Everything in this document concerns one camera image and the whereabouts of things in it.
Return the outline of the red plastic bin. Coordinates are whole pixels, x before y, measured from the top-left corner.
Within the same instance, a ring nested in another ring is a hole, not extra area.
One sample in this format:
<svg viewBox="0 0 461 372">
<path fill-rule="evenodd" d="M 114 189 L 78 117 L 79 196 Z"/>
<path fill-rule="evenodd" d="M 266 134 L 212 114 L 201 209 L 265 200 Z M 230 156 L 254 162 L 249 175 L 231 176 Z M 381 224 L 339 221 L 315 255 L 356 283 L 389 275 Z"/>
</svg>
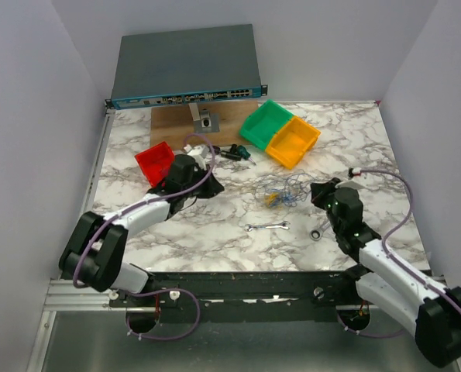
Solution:
<svg viewBox="0 0 461 372">
<path fill-rule="evenodd" d="M 158 143 L 135 155 L 136 162 L 151 187 L 157 186 L 168 175 L 174 158 L 174 152 L 166 142 Z"/>
</svg>

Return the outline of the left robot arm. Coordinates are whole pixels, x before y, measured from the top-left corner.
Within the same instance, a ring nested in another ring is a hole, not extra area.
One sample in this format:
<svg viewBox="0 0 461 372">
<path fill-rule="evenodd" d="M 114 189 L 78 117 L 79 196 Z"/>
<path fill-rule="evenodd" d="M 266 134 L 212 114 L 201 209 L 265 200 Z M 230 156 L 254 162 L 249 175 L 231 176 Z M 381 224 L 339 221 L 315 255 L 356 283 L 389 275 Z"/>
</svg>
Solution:
<svg viewBox="0 0 461 372">
<path fill-rule="evenodd" d="M 78 287 L 98 292 L 127 291 L 135 305 L 148 305 L 153 300 L 154 288 L 147 282 L 147 271 L 123 261 L 127 240 L 173 217 L 187 199 L 209 199 L 223 191 L 224 186 L 212 174 L 211 166 L 201 166 L 194 157 L 179 154 L 167 176 L 138 202 L 106 215 L 85 212 L 58 266 L 62 273 L 72 276 Z"/>
</svg>

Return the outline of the grey metal bracket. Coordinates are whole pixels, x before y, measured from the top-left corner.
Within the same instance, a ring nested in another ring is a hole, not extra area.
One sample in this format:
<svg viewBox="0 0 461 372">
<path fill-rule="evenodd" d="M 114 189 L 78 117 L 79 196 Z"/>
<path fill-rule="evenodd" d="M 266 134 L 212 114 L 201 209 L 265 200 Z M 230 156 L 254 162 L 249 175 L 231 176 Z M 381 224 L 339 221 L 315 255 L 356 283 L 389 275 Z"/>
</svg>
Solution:
<svg viewBox="0 0 461 372">
<path fill-rule="evenodd" d="M 220 120 L 217 112 L 202 108 L 198 103 L 189 103 L 188 107 L 193 119 L 195 133 L 207 134 L 220 131 Z"/>
</svg>

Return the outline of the green handled screwdriver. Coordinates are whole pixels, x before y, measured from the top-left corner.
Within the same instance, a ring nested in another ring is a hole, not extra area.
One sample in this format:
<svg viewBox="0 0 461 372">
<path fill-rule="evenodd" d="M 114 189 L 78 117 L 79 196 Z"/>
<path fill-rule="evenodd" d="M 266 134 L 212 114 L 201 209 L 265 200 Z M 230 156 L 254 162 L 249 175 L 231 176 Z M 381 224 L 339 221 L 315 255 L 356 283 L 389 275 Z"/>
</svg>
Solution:
<svg viewBox="0 0 461 372">
<path fill-rule="evenodd" d="M 248 160 L 251 164 L 256 165 L 256 162 L 252 159 L 250 152 L 243 145 L 232 144 L 230 152 L 238 155 L 244 160 Z"/>
</svg>

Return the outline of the green plastic bin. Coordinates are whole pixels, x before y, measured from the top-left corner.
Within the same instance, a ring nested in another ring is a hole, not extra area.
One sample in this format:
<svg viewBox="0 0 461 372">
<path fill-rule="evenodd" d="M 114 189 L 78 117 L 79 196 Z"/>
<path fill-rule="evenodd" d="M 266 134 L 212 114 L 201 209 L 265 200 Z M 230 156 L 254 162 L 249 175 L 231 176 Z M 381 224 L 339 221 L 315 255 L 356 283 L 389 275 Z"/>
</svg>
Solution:
<svg viewBox="0 0 461 372">
<path fill-rule="evenodd" d="M 260 150 L 265 150 L 274 135 L 294 114 L 273 100 L 264 102 L 243 123 L 239 135 Z"/>
</svg>

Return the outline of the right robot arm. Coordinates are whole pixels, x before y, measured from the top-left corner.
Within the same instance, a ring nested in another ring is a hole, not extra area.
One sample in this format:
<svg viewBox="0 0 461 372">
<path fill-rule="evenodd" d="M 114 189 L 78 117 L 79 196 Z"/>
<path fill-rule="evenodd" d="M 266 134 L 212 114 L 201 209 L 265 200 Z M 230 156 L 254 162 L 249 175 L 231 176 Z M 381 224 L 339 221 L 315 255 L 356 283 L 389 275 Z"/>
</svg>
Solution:
<svg viewBox="0 0 461 372">
<path fill-rule="evenodd" d="M 340 298 L 363 299 L 386 312 L 434 366 L 459 359 L 461 287 L 448 288 L 402 259 L 364 222 L 359 192 L 338 178 L 311 183 L 311 202 L 325 211 L 340 250 L 367 270 L 339 283 Z"/>
</svg>

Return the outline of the wooden board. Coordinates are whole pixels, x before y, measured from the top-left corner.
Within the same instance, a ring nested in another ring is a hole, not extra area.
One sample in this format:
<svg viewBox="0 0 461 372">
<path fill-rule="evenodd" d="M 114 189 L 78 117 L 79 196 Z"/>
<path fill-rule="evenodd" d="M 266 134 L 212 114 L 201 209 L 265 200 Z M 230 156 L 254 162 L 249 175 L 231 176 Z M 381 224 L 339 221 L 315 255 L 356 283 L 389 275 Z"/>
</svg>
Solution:
<svg viewBox="0 0 461 372">
<path fill-rule="evenodd" d="M 258 101 L 201 103 L 198 108 L 218 116 L 219 131 L 205 133 L 213 145 L 249 144 L 239 135 L 239 131 L 245 120 L 258 109 Z M 188 105 L 152 108 L 150 146 L 166 142 L 172 150 L 181 150 L 186 135 L 193 132 L 194 123 Z"/>
</svg>

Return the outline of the aluminium frame rail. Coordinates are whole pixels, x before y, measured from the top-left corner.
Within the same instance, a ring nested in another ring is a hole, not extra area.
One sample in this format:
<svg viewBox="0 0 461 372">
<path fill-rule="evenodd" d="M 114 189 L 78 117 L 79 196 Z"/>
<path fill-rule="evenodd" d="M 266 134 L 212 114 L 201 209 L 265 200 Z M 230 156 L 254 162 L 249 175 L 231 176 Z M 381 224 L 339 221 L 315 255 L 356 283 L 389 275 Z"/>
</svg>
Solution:
<svg viewBox="0 0 461 372">
<path fill-rule="evenodd" d="M 109 301 L 108 292 L 76 288 L 68 280 L 51 280 L 43 309 L 49 312 L 99 312 L 110 309 Z"/>
</svg>

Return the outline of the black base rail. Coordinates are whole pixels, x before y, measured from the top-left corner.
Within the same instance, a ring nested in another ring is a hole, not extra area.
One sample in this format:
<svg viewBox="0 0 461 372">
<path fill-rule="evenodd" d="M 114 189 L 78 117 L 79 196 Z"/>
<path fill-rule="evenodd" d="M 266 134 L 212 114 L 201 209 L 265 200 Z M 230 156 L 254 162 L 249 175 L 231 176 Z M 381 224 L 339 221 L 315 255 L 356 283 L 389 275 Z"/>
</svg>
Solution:
<svg viewBox="0 0 461 372">
<path fill-rule="evenodd" d="M 155 273 L 143 297 L 119 292 L 109 304 L 136 323 L 336 322 L 355 329 L 370 322 L 374 305 L 355 281 L 366 270 Z"/>
</svg>

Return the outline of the yellow plastic bin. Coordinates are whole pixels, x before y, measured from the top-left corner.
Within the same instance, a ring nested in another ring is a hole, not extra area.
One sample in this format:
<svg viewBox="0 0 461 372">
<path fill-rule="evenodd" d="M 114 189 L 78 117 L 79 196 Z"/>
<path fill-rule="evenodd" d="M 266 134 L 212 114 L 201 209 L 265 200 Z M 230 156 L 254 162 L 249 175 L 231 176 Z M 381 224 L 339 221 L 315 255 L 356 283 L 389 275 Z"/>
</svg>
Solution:
<svg viewBox="0 0 461 372">
<path fill-rule="evenodd" d="M 318 141 L 321 132 L 293 116 L 270 140 L 265 153 L 288 170 L 295 168 Z"/>
</svg>

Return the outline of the blue network switch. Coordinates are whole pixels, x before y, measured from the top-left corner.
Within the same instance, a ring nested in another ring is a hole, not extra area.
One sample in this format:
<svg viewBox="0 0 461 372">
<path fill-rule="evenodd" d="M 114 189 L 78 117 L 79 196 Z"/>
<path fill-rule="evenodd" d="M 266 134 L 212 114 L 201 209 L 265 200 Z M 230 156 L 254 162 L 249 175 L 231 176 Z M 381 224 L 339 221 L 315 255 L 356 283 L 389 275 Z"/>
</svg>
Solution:
<svg viewBox="0 0 461 372">
<path fill-rule="evenodd" d="M 250 24 L 124 36 L 108 103 L 117 110 L 260 98 Z"/>
</svg>

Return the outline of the silver open-end wrench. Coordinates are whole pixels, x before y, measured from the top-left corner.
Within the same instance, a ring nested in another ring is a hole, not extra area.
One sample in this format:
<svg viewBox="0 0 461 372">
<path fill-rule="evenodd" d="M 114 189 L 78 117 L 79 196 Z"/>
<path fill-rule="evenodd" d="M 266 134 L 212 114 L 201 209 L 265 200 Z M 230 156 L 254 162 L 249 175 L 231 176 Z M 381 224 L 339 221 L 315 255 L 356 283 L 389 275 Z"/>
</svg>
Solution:
<svg viewBox="0 0 461 372">
<path fill-rule="evenodd" d="M 246 224 L 244 226 L 244 229 L 247 232 L 257 231 L 257 230 L 265 230 L 265 229 L 284 229 L 284 230 L 289 230 L 289 228 L 290 228 L 290 223 L 288 221 L 283 221 L 283 222 L 280 222 L 280 223 L 262 224 L 262 225 Z"/>
</svg>

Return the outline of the silver ratchet wrench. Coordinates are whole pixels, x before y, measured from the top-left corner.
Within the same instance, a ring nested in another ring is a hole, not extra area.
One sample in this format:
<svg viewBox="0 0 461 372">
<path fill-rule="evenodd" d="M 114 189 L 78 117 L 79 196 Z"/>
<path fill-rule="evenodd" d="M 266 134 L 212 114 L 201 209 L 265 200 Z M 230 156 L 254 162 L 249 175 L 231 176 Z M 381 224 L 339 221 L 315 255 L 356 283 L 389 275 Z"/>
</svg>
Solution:
<svg viewBox="0 0 461 372">
<path fill-rule="evenodd" d="M 310 238 L 314 241 L 319 241 L 322 238 L 324 232 L 330 227 L 330 225 L 330 221 L 326 220 L 321 225 L 316 226 L 314 229 L 310 231 Z"/>
</svg>

